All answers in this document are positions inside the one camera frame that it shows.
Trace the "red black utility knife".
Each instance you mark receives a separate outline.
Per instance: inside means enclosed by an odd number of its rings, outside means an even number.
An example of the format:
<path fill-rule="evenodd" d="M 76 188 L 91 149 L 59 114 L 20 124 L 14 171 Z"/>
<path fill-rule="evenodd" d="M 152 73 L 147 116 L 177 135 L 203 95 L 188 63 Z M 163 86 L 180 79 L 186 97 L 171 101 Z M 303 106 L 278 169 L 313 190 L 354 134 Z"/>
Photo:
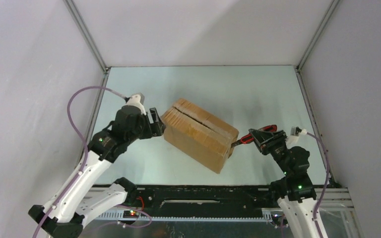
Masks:
<path fill-rule="evenodd" d="M 264 126 L 258 130 L 266 131 L 266 132 L 276 132 L 277 131 L 277 125 L 272 124 L 272 125 Z M 250 144 L 253 141 L 254 141 L 254 138 L 251 136 L 250 133 L 248 133 L 247 135 L 241 137 L 239 140 L 233 142 L 231 144 L 231 148 L 234 148 L 234 147 L 239 146 L 241 144 Z"/>

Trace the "brown cardboard express box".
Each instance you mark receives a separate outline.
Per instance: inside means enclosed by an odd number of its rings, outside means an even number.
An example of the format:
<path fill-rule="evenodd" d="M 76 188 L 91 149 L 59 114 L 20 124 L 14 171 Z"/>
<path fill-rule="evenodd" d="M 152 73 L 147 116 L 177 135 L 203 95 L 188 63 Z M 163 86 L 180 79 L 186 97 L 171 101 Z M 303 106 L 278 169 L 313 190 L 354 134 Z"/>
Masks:
<path fill-rule="evenodd" d="M 239 131 L 198 105 L 180 98 L 161 116 L 164 139 L 219 174 L 233 154 Z"/>

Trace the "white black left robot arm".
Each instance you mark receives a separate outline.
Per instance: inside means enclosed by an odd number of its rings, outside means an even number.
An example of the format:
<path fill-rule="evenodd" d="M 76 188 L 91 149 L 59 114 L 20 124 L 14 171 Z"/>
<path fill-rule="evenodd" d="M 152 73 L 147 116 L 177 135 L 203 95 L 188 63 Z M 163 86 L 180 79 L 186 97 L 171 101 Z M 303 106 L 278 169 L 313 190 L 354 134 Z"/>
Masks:
<path fill-rule="evenodd" d="M 37 222 L 33 237 L 44 230 L 54 238 L 77 238 L 92 220 L 111 207 L 134 205 L 137 187 L 127 178 L 115 180 L 89 202 L 82 200 L 133 142 L 161 136 L 165 128 L 156 108 L 146 112 L 142 107 L 125 105 L 118 110 L 115 119 L 86 145 L 81 161 L 53 198 L 30 208 L 28 214 Z"/>

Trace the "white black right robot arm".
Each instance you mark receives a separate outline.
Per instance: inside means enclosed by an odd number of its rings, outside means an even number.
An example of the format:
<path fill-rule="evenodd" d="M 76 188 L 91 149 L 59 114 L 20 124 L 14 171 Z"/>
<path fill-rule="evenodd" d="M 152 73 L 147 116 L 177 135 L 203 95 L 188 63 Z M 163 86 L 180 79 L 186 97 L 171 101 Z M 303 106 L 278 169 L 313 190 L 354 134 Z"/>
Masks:
<path fill-rule="evenodd" d="M 249 129 L 249 135 L 261 154 L 271 155 L 284 177 L 269 186 L 269 202 L 280 207 L 282 220 L 295 238 L 326 238 L 318 197 L 308 175 L 310 152 L 303 147 L 287 146 L 288 137 L 282 130 Z"/>

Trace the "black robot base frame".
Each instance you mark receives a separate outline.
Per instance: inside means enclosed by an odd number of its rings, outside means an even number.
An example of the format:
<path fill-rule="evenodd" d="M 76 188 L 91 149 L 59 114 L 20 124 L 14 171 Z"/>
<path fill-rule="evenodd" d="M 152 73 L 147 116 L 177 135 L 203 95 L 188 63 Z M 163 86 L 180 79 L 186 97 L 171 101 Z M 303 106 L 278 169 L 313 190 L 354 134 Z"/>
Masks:
<path fill-rule="evenodd" d="M 82 201 L 91 201 L 109 186 L 103 186 L 99 193 L 84 198 Z M 116 208 L 115 215 L 111 217 L 111 223 L 136 229 L 147 227 L 158 220 L 263 220 L 265 210 L 280 208 L 277 202 L 271 199 L 268 192 L 269 186 L 136 184 L 136 198 L 113 206 L 104 213 Z M 272 216 L 270 221 L 280 228 L 289 227 L 287 221 L 281 219 L 282 216 L 283 212 L 280 216 Z"/>

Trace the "aluminium left corner post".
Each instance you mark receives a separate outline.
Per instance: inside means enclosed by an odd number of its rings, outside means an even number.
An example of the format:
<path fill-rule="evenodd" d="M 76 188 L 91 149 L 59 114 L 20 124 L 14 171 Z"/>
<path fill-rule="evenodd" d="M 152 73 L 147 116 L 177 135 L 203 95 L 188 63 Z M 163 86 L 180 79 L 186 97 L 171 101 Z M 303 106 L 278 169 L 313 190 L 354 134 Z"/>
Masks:
<path fill-rule="evenodd" d="M 91 35 L 91 32 L 88 29 L 87 24 L 85 23 L 85 21 L 82 17 L 82 14 L 80 13 L 75 1 L 64 0 L 64 3 L 66 5 L 68 11 L 71 14 L 73 21 L 77 25 L 81 35 L 83 36 L 87 46 L 89 47 L 93 57 L 97 61 L 100 69 L 102 70 L 102 72 L 104 74 L 106 74 L 108 72 L 109 67 L 105 63 L 105 61 L 104 61 L 104 59 L 103 59 L 103 57 L 102 57 L 102 55 L 101 55 L 101 53 L 97 47 L 97 44 L 95 43 L 95 41 Z"/>

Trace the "aluminium corner post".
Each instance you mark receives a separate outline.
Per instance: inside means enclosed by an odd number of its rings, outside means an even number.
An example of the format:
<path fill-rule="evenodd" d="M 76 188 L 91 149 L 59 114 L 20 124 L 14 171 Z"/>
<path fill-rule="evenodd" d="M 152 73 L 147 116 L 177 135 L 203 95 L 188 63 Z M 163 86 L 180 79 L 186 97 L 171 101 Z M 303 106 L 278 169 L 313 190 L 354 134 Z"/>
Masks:
<path fill-rule="evenodd" d="M 332 0 L 328 6 L 328 8 L 325 11 L 325 14 L 323 15 L 321 21 L 319 22 L 318 27 L 316 28 L 311 40 L 309 41 L 304 53 L 302 54 L 301 59 L 299 60 L 299 63 L 296 66 L 296 69 L 298 72 L 301 72 L 304 65 L 306 64 L 310 54 L 314 50 L 317 42 L 319 41 L 321 35 L 325 31 L 329 21 L 331 20 L 334 12 L 336 11 L 337 7 L 339 6 L 341 0 Z"/>
<path fill-rule="evenodd" d="M 73 21 L 77 25 L 81 35 L 83 36 L 87 46 L 89 47 L 93 57 L 97 61 L 100 69 L 102 70 L 102 72 L 104 74 L 106 74 L 108 72 L 109 67 L 105 63 L 105 61 L 104 61 L 104 59 L 103 59 L 103 57 L 102 57 L 102 55 L 101 55 L 101 53 L 97 47 L 97 44 L 95 43 L 95 41 L 91 35 L 91 32 L 88 29 L 87 24 L 85 23 L 85 21 L 82 17 L 82 14 L 80 13 L 75 1 L 64 0 L 64 3 L 66 5 L 68 11 L 71 14 Z"/>

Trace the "aluminium right corner post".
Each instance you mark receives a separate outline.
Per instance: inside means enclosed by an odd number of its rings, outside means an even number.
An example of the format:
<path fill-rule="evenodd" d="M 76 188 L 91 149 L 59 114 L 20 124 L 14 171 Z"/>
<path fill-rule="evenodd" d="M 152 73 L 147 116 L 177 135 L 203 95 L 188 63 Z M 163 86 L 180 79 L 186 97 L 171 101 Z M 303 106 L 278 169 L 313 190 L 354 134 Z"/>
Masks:
<path fill-rule="evenodd" d="M 325 14 L 323 15 L 321 21 L 319 22 L 318 27 L 316 28 L 311 40 L 309 41 L 304 53 L 302 54 L 301 59 L 299 60 L 299 63 L 296 66 L 296 69 L 298 72 L 301 72 L 304 65 L 306 64 L 310 54 L 314 50 L 317 42 L 319 41 L 321 35 L 325 31 L 329 21 L 331 20 L 334 12 L 336 11 L 337 7 L 339 6 L 341 0 L 332 0 L 328 6 L 328 8 L 325 11 Z"/>

